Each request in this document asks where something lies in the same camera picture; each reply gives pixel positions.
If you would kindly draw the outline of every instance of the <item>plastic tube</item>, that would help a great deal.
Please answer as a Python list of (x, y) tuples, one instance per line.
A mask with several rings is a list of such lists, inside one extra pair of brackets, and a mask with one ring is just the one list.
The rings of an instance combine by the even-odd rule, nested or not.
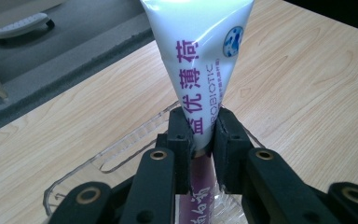
[[(214, 177), (213, 126), (253, 0), (141, 0), (162, 61), (184, 109), (195, 141), (190, 202), (181, 203), (182, 223), (210, 223)], [(202, 194), (198, 200), (196, 194)]]

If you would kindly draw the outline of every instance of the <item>clear plastic tray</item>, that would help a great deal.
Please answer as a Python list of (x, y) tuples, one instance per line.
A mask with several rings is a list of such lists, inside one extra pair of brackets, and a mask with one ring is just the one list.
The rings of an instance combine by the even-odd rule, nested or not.
[[(135, 175), (145, 151), (153, 148), (158, 133), (168, 129), (170, 111), (179, 106), (176, 102), (144, 123), (111, 147), (101, 151), (74, 171), (55, 181), (45, 190), (43, 205), (50, 216), (65, 195), (80, 184), (90, 181), (104, 182), (112, 187)], [(258, 141), (255, 146), (261, 147)], [(241, 207), (241, 197), (215, 193), (213, 223), (247, 223)]]

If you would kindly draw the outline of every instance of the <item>white tube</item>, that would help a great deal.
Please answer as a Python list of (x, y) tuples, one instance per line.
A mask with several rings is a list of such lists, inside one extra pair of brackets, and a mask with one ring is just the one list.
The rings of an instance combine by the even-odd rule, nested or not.
[(162, 61), (205, 153), (253, 0), (141, 0)]

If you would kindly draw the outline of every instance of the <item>blue logo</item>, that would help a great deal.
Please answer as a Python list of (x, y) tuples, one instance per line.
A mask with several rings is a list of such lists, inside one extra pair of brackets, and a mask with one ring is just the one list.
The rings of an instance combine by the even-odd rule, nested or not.
[(238, 54), (242, 36), (243, 29), (240, 26), (236, 26), (228, 32), (225, 39), (225, 44), (223, 46), (223, 53), (226, 55), (226, 57), (233, 57)]

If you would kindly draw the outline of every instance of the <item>toothpaste tube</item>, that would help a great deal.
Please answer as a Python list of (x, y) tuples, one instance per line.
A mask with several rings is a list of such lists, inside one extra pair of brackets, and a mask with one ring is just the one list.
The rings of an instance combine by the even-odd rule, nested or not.
[[(141, 0), (162, 61), (193, 130), (196, 159), (191, 168), (192, 202), (200, 201), (194, 198), (197, 193), (208, 191), (202, 198), (213, 194), (214, 181), (197, 176), (210, 176), (213, 172), (208, 156), (213, 126), (237, 61), (253, 1)], [(194, 209), (187, 210), (194, 211), (197, 218), (188, 216), (189, 220), (183, 223), (209, 223), (211, 203), (194, 204)]]

